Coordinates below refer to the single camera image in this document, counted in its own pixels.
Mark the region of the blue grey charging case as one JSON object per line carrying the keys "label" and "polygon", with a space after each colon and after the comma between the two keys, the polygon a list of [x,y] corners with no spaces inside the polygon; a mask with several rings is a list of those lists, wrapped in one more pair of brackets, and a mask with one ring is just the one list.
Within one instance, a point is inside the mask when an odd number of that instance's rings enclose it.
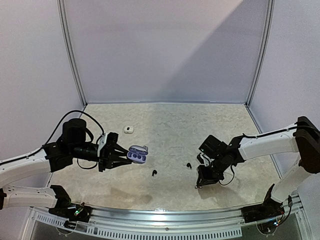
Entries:
{"label": "blue grey charging case", "polygon": [[147,146],[132,145],[127,152],[127,158],[135,164],[144,164],[147,161],[148,155]]}

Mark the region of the white earbud charging case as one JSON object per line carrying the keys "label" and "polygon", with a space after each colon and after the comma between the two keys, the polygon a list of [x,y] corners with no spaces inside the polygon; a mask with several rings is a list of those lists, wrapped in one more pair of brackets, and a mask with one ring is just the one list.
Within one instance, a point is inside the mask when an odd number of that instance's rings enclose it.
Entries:
{"label": "white earbud charging case", "polygon": [[125,134],[133,134],[135,131],[135,128],[133,126],[125,126],[123,129],[123,132]]}

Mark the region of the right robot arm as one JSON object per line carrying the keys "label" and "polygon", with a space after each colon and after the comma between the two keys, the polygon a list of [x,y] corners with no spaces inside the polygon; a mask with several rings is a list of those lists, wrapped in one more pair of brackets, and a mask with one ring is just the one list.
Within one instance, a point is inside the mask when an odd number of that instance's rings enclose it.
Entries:
{"label": "right robot arm", "polygon": [[305,116],[287,127],[248,136],[234,137],[226,144],[209,135],[199,147],[197,189],[217,184],[226,169],[247,160],[279,153],[298,153],[299,158],[280,181],[270,187],[266,201],[259,206],[262,218],[269,218],[298,186],[320,172],[320,131]]}

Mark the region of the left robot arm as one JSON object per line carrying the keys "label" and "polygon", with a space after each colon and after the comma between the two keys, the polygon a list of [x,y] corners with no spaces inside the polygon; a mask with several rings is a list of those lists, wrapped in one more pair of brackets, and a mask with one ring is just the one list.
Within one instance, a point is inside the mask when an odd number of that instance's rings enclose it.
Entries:
{"label": "left robot arm", "polygon": [[63,217],[74,213],[74,205],[60,185],[45,188],[17,187],[12,183],[33,175],[54,173],[73,164],[74,159],[95,162],[99,172],[132,164],[128,150],[118,145],[118,134],[102,134],[99,143],[85,120],[73,118],[62,125],[56,142],[46,143],[34,153],[0,162],[0,207],[45,207]]}

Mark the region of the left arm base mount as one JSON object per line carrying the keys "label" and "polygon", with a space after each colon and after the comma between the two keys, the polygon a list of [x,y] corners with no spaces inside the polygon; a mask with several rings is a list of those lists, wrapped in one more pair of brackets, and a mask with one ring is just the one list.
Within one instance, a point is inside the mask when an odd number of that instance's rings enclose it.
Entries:
{"label": "left arm base mount", "polygon": [[69,198],[59,199],[54,207],[48,212],[52,215],[68,219],[70,222],[88,223],[93,208],[84,202],[80,204],[72,203]]}

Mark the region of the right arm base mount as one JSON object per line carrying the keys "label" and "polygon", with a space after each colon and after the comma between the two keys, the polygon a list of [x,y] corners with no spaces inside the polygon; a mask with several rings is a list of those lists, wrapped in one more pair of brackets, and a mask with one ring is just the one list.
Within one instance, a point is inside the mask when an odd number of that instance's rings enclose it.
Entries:
{"label": "right arm base mount", "polygon": [[272,199],[265,200],[260,204],[242,207],[240,210],[245,223],[274,218],[285,212],[283,204]]}

